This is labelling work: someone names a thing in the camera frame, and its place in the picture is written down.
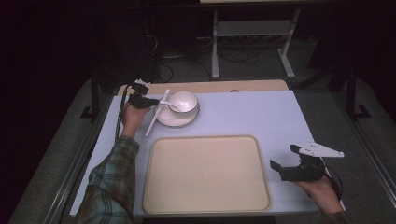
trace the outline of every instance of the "metal stand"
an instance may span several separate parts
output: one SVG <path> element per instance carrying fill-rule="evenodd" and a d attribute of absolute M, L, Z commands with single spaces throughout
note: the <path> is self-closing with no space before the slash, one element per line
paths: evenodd
<path fill-rule="evenodd" d="M 280 61 L 288 78 L 295 78 L 287 57 L 291 38 L 297 24 L 300 9 L 294 10 L 291 20 L 284 21 L 218 21 L 218 12 L 213 19 L 212 78 L 219 79 L 218 36 L 284 35 L 285 44 L 278 49 Z"/>
<path fill-rule="evenodd" d="M 97 82 L 96 72 L 93 72 L 91 77 L 91 102 L 92 102 L 92 112 L 89 113 L 91 107 L 85 106 L 81 119 L 91 119 L 94 122 L 99 113 L 99 85 Z"/>
<path fill-rule="evenodd" d="M 358 105 L 361 113 L 355 112 L 355 95 L 356 95 L 356 74 L 353 66 L 350 66 L 350 71 L 347 79 L 347 90 L 346 90 L 346 112 L 350 118 L 356 121 L 358 118 L 370 118 L 371 115 L 367 111 L 364 105 Z"/>

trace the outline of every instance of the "sleeve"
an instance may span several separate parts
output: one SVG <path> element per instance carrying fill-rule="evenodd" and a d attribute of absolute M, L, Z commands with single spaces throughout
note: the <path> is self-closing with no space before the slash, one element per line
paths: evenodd
<path fill-rule="evenodd" d="M 337 212 L 324 216 L 320 221 L 320 224 L 353 224 L 355 223 L 347 212 Z"/>
<path fill-rule="evenodd" d="M 90 173 L 75 223 L 132 223 L 135 167 L 139 145 L 120 136 L 110 154 Z"/>

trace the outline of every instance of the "saucer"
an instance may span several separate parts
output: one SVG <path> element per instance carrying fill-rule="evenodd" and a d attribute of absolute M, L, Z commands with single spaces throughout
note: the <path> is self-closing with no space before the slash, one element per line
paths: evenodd
<path fill-rule="evenodd" d="M 179 113 L 175 113 L 172 109 L 169 108 L 168 105 L 158 105 L 161 106 L 161 112 L 157 117 L 157 120 L 168 127 L 174 127 L 174 128 L 179 128 L 183 127 L 189 123 L 191 123 L 193 120 L 195 120 L 199 114 L 199 104 L 197 105 L 197 108 L 193 113 L 189 114 L 188 116 L 184 116 L 183 118 L 180 117 Z M 157 109 L 159 108 L 158 106 L 155 107 L 154 112 L 157 112 Z"/>

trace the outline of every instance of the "white table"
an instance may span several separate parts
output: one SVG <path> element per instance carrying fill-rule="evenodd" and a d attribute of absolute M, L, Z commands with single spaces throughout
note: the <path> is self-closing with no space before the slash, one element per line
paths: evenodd
<path fill-rule="evenodd" d="M 134 215 L 150 215 L 143 209 L 143 195 L 149 155 L 152 143 L 160 137 L 208 136 L 250 134 L 257 138 L 262 151 L 269 191 L 272 199 L 270 209 L 257 214 L 233 215 L 280 215 L 318 211 L 316 205 L 299 187 L 283 182 L 277 172 L 270 168 L 269 160 L 282 166 L 297 166 L 299 157 L 290 151 L 290 145 L 304 146 L 313 141 L 302 111 L 292 91 L 240 91 L 196 93 L 201 111 L 198 118 L 186 127 L 174 129 L 156 122 L 148 137 L 144 134 L 154 113 L 149 112 L 136 134 L 140 151 L 136 158 L 136 198 Z M 160 99 L 160 94 L 149 95 Z M 98 138 L 92 158 L 78 190 L 70 215 L 74 215 L 82 202 L 91 169 L 99 164 L 114 144 L 114 134 L 120 106 L 120 96 L 113 99 L 111 107 Z"/>

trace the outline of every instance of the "wrist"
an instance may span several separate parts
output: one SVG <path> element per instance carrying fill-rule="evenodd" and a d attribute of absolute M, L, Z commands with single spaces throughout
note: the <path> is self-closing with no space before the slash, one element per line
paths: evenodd
<path fill-rule="evenodd" d="M 314 194 L 312 195 L 312 199 L 315 201 L 323 215 L 344 211 L 344 208 L 341 206 L 337 196 L 333 192 Z"/>
<path fill-rule="evenodd" d="M 134 139 L 135 134 L 136 134 L 136 129 L 131 129 L 131 128 L 127 128 L 127 127 L 124 127 L 124 129 L 122 130 L 122 133 L 121 133 L 121 135 L 126 135 L 133 139 Z"/>

